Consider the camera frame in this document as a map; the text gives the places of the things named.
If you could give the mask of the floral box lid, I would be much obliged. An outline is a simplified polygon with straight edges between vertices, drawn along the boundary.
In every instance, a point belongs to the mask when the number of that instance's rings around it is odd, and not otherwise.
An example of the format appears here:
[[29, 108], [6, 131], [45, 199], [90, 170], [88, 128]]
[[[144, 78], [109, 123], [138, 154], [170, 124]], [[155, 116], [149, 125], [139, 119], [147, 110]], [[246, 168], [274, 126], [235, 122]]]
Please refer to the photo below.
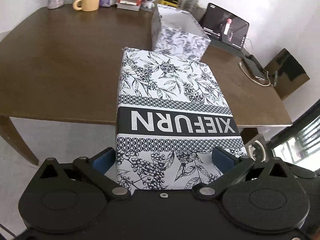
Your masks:
[[246, 155], [209, 66], [181, 57], [124, 49], [116, 127], [117, 182], [129, 191], [208, 184], [223, 174], [214, 148]]

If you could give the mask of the black smartphone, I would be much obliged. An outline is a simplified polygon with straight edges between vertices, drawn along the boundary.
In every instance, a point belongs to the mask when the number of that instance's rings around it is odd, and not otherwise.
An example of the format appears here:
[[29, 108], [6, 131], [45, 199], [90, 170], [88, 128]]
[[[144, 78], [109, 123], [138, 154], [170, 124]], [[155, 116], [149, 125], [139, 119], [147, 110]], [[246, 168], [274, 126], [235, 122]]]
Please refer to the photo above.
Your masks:
[[267, 80], [267, 71], [261, 66], [254, 55], [245, 55], [242, 60], [253, 77], [261, 81]]

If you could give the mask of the dark wooden chair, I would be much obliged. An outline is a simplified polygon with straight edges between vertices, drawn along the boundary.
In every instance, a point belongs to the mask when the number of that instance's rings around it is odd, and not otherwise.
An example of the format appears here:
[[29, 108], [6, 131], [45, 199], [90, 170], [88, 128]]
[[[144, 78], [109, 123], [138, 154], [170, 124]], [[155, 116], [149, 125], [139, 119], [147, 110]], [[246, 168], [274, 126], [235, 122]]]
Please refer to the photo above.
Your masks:
[[265, 69], [270, 74], [278, 71], [278, 82], [274, 89], [281, 100], [285, 100], [310, 80], [302, 65], [285, 48], [267, 64]]

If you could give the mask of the black tablet with case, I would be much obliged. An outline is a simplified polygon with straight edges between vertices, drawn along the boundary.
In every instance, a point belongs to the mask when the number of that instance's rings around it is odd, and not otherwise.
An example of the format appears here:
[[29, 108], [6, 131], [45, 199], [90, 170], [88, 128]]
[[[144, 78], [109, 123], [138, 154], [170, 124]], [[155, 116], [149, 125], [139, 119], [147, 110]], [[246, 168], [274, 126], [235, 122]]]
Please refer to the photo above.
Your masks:
[[199, 24], [211, 39], [211, 45], [239, 57], [245, 55], [243, 46], [249, 29], [247, 21], [218, 5], [208, 3]]

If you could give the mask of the open floral storage box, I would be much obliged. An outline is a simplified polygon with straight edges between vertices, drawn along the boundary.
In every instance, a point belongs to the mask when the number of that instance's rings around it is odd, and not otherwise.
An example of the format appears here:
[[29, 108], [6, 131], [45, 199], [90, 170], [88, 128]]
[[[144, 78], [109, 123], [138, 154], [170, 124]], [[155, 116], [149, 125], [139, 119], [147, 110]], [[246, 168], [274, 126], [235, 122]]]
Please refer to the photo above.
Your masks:
[[151, 20], [152, 50], [200, 61], [211, 43], [193, 15], [158, 4]]

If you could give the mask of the yellow ceramic mug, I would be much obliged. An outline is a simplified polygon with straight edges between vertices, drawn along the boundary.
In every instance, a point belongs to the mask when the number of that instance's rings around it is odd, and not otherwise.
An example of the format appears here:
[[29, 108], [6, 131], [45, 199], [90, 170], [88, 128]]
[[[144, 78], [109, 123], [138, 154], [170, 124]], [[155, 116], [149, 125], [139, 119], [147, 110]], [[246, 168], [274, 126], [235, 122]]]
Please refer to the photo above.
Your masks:
[[76, 0], [73, 9], [77, 11], [92, 12], [99, 9], [100, 0]]

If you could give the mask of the red box stack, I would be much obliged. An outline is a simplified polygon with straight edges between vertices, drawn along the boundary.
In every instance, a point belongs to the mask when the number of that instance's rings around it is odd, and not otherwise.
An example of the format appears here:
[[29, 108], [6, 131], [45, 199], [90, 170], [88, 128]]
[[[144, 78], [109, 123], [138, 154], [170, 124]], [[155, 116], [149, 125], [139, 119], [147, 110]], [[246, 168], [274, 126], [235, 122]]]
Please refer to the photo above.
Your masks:
[[117, 0], [117, 8], [131, 11], [139, 11], [142, 0]]

